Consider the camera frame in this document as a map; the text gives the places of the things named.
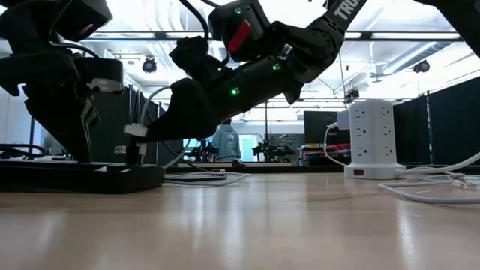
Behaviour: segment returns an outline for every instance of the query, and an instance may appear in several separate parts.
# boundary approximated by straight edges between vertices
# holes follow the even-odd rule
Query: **fluorescent light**
[[[360,32],[346,32],[345,33],[345,38],[350,38],[350,39],[359,39],[362,36],[362,33]]]
[[[372,39],[410,39],[410,40],[455,40],[460,39],[458,33],[373,33]]]
[[[124,32],[124,33],[108,33],[108,32],[95,32],[91,34],[90,38],[94,39],[154,39],[155,33],[142,33],[142,32]]]
[[[192,31],[179,31],[179,32],[167,32],[165,34],[166,38],[170,39],[182,39],[182,38],[195,38],[197,36],[203,37],[204,33],[202,31],[192,32]]]

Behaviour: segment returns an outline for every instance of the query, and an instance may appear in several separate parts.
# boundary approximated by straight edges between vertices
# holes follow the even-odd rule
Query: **red object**
[[[363,169],[354,169],[353,170],[354,176],[365,176],[365,171]]]
[[[250,23],[246,19],[244,19],[238,27],[235,35],[232,37],[230,44],[228,44],[228,47],[226,48],[228,52],[230,54],[235,53],[242,46],[242,44],[245,42],[251,32],[252,27]]]

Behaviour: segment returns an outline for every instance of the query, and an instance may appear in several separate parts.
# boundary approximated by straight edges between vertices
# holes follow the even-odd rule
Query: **white label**
[[[127,146],[115,146],[114,154],[127,154]]]
[[[338,6],[334,15],[341,17],[344,20],[348,20],[352,14],[353,9],[359,4],[359,0],[343,0]]]

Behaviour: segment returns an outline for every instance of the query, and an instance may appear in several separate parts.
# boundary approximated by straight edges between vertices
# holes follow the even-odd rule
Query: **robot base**
[[[0,192],[129,194],[160,188],[159,166],[0,160]]]
[[[405,170],[405,166],[396,163],[350,164],[344,172],[346,179],[395,180],[401,178],[397,176],[396,170]]]

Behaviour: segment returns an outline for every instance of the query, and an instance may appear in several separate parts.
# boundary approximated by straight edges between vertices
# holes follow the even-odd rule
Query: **white wall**
[[[32,117],[24,104],[26,96],[21,93],[13,97],[0,88],[0,143],[28,144],[30,141]]]
[[[265,122],[233,122],[232,127],[235,131],[242,134],[265,134]],[[274,122],[268,123],[269,134],[303,134],[303,121],[298,122]]]

